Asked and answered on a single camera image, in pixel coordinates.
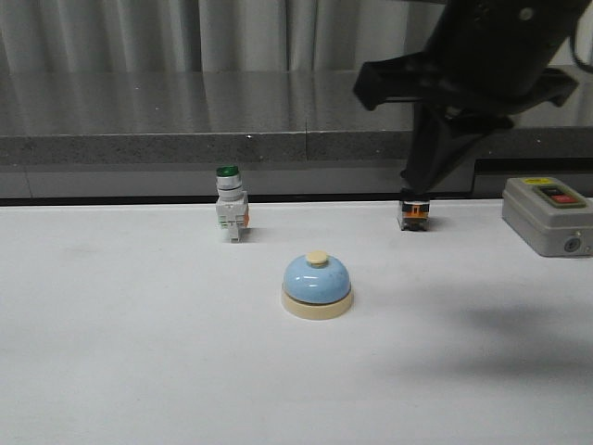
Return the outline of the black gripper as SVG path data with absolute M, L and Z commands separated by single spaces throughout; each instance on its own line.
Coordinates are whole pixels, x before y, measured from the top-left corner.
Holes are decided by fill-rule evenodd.
M 431 192 L 509 116 L 563 106 L 577 82 L 549 64 L 578 21 L 576 1 L 448 1 L 422 51 L 363 63 L 353 92 L 366 109 L 414 105 L 405 188 Z

